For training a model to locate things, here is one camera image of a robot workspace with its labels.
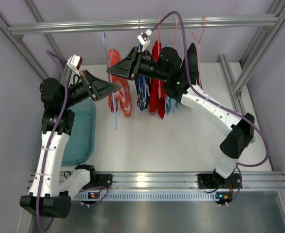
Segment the orange white trousers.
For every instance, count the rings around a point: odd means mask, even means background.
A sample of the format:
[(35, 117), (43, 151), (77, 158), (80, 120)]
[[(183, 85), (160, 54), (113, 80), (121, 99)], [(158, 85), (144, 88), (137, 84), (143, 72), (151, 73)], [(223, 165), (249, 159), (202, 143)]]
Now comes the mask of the orange white trousers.
[(109, 82), (116, 83), (121, 86), (121, 88), (113, 94), (115, 98), (116, 112), (122, 111), (124, 117), (130, 117), (132, 113), (132, 100), (128, 81), (115, 75), (107, 75)]

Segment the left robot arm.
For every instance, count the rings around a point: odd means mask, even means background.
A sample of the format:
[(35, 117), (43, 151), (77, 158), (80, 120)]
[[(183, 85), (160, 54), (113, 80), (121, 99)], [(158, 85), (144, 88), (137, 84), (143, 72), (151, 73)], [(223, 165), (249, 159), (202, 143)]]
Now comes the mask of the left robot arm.
[(72, 175), (59, 183), (63, 154), (74, 124), (71, 107), (88, 98), (101, 100), (116, 92), (119, 84), (99, 79), (89, 71), (80, 73), (80, 82), (66, 87), (55, 78), (40, 84), (44, 104), (41, 152), (28, 194), (21, 196), (20, 206), (37, 217), (66, 218), (73, 198), (83, 188), (93, 188), (96, 171), (92, 165), (78, 165)]

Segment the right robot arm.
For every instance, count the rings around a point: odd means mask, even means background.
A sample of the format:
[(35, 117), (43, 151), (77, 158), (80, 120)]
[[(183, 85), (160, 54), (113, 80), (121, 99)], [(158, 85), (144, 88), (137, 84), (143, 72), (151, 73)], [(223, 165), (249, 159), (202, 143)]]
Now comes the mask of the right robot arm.
[(220, 144), (220, 160), (203, 187), (227, 188), (242, 152), (253, 139), (254, 116), (249, 113), (238, 116), (204, 93), (195, 83), (199, 76), (196, 46), (191, 44), (186, 53), (190, 65), (186, 65), (186, 59), (181, 59), (172, 47), (162, 48), (157, 60), (147, 59), (146, 52), (133, 47), (127, 57), (109, 67), (107, 72), (128, 80), (142, 75), (162, 81), (167, 96), (216, 126), (225, 139)]

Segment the red trousers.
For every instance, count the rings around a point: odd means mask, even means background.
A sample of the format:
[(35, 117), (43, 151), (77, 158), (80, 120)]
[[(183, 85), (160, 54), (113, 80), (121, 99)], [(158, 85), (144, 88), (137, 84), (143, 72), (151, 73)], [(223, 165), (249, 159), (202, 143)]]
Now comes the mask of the red trousers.
[[(157, 62), (159, 54), (161, 52), (162, 45), (161, 42), (156, 41), (152, 48), (152, 58)], [(154, 115), (158, 113), (161, 119), (164, 119), (165, 110), (165, 99), (166, 94), (163, 90), (164, 82), (157, 79), (150, 79), (150, 99), (149, 99), (149, 113)]]

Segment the blue patterned trousers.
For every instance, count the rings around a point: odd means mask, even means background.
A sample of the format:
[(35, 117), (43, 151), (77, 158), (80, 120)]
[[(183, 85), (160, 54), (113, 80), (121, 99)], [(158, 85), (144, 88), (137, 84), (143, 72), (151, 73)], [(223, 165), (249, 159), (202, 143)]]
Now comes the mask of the blue patterned trousers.
[(135, 80), (135, 87), (137, 93), (137, 106), (143, 111), (149, 107), (149, 92), (150, 79), (146, 76), (139, 75)]

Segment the black trousers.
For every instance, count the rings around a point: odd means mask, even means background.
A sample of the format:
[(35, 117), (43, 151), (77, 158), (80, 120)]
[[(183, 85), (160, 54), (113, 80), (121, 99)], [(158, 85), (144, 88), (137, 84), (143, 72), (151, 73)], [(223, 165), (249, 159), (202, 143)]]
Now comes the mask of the black trousers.
[(188, 58), (188, 69), (189, 69), (191, 83), (198, 84), (199, 80), (198, 57), (197, 57), (196, 45), (194, 43), (191, 43), (187, 50), (187, 58)]

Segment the pink hanger with black trousers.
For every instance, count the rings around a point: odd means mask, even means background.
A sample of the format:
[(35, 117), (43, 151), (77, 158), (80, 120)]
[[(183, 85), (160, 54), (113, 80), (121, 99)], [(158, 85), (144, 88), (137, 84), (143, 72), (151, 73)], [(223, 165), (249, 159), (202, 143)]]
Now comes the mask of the pink hanger with black trousers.
[(203, 16), (203, 20), (204, 23), (202, 24), (203, 29), (201, 31), (200, 37), (197, 38), (195, 33), (192, 32), (191, 36), (192, 36), (192, 42), (194, 43), (196, 41), (198, 47), (197, 47), (197, 55), (198, 55), (198, 71), (199, 71), (199, 77), (196, 81), (196, 83), (202, 87), (202, 82), (201, 82), (201, 44), (202, 44), (202, 39), (203, 39), (203, 35), (206, 29), (206, 23), (207, 23), (207, 19), (206, 19), (206, 15)]

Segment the light blue trousers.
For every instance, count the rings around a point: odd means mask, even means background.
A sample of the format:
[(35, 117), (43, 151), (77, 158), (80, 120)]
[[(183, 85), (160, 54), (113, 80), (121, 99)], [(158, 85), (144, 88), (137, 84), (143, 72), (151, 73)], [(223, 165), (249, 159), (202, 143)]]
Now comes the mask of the light blue trousers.
[[(166, 42), (165, 47), (175, 48), (172, 42), (169, 40)], [(174, 109), (178, 109), (180, 106), (180, 103), (178, 103), (175, 99), (170, 98), (169, 96), (166, 96), (165, 99), (165, 110), (166, 114), (168, 115), (171, 113)]]

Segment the teal plastic tray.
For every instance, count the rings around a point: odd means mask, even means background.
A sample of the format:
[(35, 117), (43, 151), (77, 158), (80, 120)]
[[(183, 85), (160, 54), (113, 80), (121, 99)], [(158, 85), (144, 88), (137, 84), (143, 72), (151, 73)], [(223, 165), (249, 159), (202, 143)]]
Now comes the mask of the teal plastic tray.
[(96, 106), (86, 99), (70, 108), (75, 113), (72, 132), (66, 144), (62, 166), (86, 162), (94, 151)]

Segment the aluminium hanging rail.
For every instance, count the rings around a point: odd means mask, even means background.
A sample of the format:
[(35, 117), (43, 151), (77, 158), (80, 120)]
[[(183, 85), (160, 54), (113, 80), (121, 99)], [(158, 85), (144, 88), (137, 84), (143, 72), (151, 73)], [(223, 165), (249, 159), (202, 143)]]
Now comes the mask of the aluminium hanging rail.
[[(241, 15), (228, 17), (206, 17), (206, 27), (259, 27), (270, 26), (276, 22), (274, 14)], [(203, 17), (185, 18), (182, 20), (185, 28), (202, 28)], [(140, 29), (154, 28), (157, 19), (141, 19)], [(52, 34), (73, 32), (107, 32), (107, 31), (135, 31), (138, 29), (138, 19), (116, 21), (89, 22), (54, 22), (33, 24), (12, 24), (8, 30), (14, 35)]]

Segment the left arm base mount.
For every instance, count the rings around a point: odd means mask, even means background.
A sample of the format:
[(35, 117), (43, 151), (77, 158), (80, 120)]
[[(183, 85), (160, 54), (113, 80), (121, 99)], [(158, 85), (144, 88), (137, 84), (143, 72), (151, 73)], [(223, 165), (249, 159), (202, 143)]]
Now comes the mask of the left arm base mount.
[(113, 175), (110, 173), (97, 173), (95, 176), (94, 186), (103, 186), (110, 188), (113, 181)]

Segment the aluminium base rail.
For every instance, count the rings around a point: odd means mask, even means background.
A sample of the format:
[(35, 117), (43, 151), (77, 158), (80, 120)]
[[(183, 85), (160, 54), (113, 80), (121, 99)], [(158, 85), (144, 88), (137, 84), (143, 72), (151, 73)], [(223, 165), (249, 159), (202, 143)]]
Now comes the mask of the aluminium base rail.
[[(113, 175), (111, 190), (119, 191), (205, 191), (199, 188), (197, 175), (207, 172), (98, 172)], [(275, 171), (246, 171), (240, 187), (249, 191), (285, 189), (285, 174)]]

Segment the aluminium frame left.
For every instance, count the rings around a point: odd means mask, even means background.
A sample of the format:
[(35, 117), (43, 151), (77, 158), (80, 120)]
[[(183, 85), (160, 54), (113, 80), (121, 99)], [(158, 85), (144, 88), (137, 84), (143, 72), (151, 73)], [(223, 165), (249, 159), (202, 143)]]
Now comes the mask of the aluminium frame left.
[(63, 54), (51, 35), (13, 34), (9, 27), (15, 24), (35, 24), (44, 22), (34, 0), (0, 0), (0, 30), (22, 55), (26, 63), (41, 78), (60, 78), (60, 72), (52, 62), (46, 50), (63, 57)]

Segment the aluminium frame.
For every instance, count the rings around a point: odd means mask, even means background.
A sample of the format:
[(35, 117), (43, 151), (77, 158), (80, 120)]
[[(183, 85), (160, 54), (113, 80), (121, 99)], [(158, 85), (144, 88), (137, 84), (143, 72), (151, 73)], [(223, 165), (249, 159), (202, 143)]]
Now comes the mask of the aluminium frame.
[(52, 62), (46, 50), (63, 57), (63, 54), (51, 35), (13, 34), (9, 27), (15, 24), (35, 24), (44, 22), (34, 0), (0, 0), (0, 30), (22, 55), (26, 63), (41, 78), (60, 78), (60, 72)]
[(256, 31), (256, 34), (239, 61), (241, 73), (237, 78), (233, 75), (227, 56), (225, 54), (219, 55), (218, 61), (224, 74), (233, 109), (243, 115), (246, 114), (246, 109), (242, 101), (242, 90), (250, 80), (260, 61), (285, 27), (285, 0), (275, 0), (269, 8), (269, 13), (273, 13), (276, 16), (276, 22), (270, 26), (259, 26), (259, 29)]

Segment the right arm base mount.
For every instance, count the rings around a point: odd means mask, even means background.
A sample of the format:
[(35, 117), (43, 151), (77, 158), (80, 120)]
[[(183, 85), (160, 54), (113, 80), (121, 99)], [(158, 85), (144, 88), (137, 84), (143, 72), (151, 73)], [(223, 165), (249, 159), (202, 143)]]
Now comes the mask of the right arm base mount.
[(241, 175), (231, 174), (228, 178), (223, 178), (216, 172), (200, 173), (197, 175), (200, 189), (220, 190), (220, 189), (238, 189), (241, 184)]

